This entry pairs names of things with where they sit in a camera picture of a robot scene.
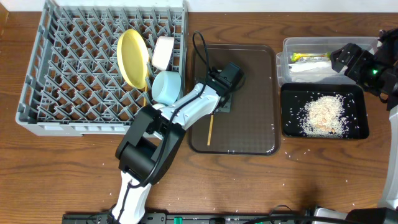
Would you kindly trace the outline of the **wooden chopstick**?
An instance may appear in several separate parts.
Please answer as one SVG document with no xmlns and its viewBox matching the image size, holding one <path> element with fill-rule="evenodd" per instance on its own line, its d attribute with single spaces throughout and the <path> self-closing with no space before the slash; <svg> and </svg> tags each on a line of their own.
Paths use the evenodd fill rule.
<svg viewBox="0 0 398 224">
<path fill-rule="evenodd" d="M 211 114 L 210 116 L 210 125 L 209 125 L 209 130 L 208 130 L 208 139 L 207 139 L 207 146 L 210 146 L 211 144 L 211 136 L 212 136 L 212 131 L 213 131 L 213 121 L 214 121 L 214 113 Z"/>
<path fill-rule="evenodd" d="M 146 81 L 146 85 L 144 87 L 144 104 L 143 104 L 143 106 L 146 106 L 150 102 L 150 99 L 149 99 L 149 96 L 148 96 L 148 93 L 147 93 L 147 91 L 149 90 L 149 83 L 150 83 L 150 81 L 149 81 L 149 71 L 147 71 L 147 73 L 146 73 L 145 81 Z"/>
</svg>

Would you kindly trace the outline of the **light blue bowl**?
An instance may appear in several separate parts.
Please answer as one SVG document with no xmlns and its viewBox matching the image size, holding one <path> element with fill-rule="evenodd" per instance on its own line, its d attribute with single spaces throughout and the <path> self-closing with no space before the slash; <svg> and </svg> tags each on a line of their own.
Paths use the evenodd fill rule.
<svg viewBox="0 0 398 224">
<path fill-rule="evenodd" d="M 154 101 L 164 105 L 176 102 L 182 86 L 181 76 L 178 72 L 160 72 L 152 85 L 152 97 Z"/>
</svg>

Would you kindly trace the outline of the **white paper napkin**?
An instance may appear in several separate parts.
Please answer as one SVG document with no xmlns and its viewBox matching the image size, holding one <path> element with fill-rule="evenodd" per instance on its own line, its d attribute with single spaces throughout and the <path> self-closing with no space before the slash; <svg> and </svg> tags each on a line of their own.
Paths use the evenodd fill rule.
<svg viewBox="0 0 398 224">
<path fill-rule="evenodd" d="M 298 62 L 289 64 L 289 71 L 291 73 L 303 73 L 303 72 L 324 72 L 331 69 L 331 62 L 327 61 L 315 61 L 315 62 Z"/>
</svg>

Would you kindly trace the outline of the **green snack wrapper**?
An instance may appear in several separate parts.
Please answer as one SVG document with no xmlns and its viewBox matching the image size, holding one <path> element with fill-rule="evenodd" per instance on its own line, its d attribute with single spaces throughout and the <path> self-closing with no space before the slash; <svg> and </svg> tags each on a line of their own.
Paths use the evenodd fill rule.
<svg viewBox="0 0 398 224">
<path fill-rule="evenodd" d="M 290 57 L 291 62 L 303 62 L 307 60 L 328 60 L 330 53 L 293 53 Z"/>
</svg>

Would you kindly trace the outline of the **white bowl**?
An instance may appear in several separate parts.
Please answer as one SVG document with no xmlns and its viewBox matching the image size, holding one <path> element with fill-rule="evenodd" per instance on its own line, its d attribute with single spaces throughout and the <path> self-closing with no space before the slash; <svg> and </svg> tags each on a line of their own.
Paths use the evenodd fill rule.
<svg viewBox="0 0 398 224">
<path fill-rule="evenodd" d="M 174 38 L 167 36 L 160 36 L 155 44 L 154 53 L 152 56 L 152 65 L 161 71 L 167 69 L 172 52 L 174 49 Z"/>
</svg>

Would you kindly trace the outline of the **yellow plate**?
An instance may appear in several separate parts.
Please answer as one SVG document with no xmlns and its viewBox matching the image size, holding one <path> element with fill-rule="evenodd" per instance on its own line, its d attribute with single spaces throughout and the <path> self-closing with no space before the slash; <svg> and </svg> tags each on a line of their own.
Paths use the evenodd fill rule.
<svg viewBox="0 0 398 224">
<path fill-rule="evenodd" d="M 134 29 L 122 33 L 116 53 L 119 70 L 126 83 L 137 89 L 145 88 L 149 53 L 140 33 Z"/>
</svg>

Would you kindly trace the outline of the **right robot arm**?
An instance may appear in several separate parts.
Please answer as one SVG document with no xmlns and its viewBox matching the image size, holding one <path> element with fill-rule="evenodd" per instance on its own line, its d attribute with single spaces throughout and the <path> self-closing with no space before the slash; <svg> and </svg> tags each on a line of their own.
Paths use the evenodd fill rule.
<svg viewBox="0 0 398 224">
<path fill-rule="evenodd" d="M 377 208 L 350 211 L 346 223 L 397 223 L 397 29 L 381 30 L 375 54 L 348 43 L 330 54 L 331 67 L 355 81 L 364 91 L 387 105 L 391 124 L 391 150 L 386 183 Z"/>
</svg>

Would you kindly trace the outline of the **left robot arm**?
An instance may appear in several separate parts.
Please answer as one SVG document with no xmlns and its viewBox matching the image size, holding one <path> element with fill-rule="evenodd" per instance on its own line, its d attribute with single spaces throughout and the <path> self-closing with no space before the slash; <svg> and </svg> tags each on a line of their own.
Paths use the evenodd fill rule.
<svg viewBox="0 0 398 224">
<path fill-rule="evenodd" d="M 243 78 L 243 71 L 233 63 L 222 71 L 208 69 L 205 80 L 175 103 L 140 110 L 116 149 L 122 185 L 108 223 L 140 222 L 150 188 L 168 171 L 187 129 L 224 106 Z"/>
</svg>

